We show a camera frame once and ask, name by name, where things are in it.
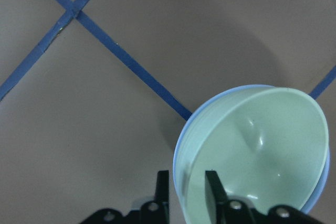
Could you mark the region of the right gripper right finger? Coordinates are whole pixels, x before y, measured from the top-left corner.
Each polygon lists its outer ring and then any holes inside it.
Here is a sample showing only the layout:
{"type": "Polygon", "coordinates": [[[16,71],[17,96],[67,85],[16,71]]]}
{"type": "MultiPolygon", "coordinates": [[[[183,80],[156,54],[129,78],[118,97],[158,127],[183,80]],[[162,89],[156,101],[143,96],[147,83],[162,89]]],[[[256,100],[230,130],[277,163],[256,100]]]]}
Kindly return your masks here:
{"type": "Polygon", "coordinates": [[[205,199],[208,206],[222,206],[227,201],[225,189],[214,170],[205,171],[205,199]]]}

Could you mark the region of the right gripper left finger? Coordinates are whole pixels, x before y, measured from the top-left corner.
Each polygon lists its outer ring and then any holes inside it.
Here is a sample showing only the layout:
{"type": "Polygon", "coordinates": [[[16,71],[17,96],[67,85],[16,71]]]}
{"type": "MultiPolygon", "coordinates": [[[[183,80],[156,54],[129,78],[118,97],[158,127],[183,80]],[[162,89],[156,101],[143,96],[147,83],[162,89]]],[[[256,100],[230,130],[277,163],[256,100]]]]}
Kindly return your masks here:
{"type": "Polygon", "coordinates": [[[155,200],[168,204],[169,203],[169,171],[160,170],[157,174],[155,200]]]}

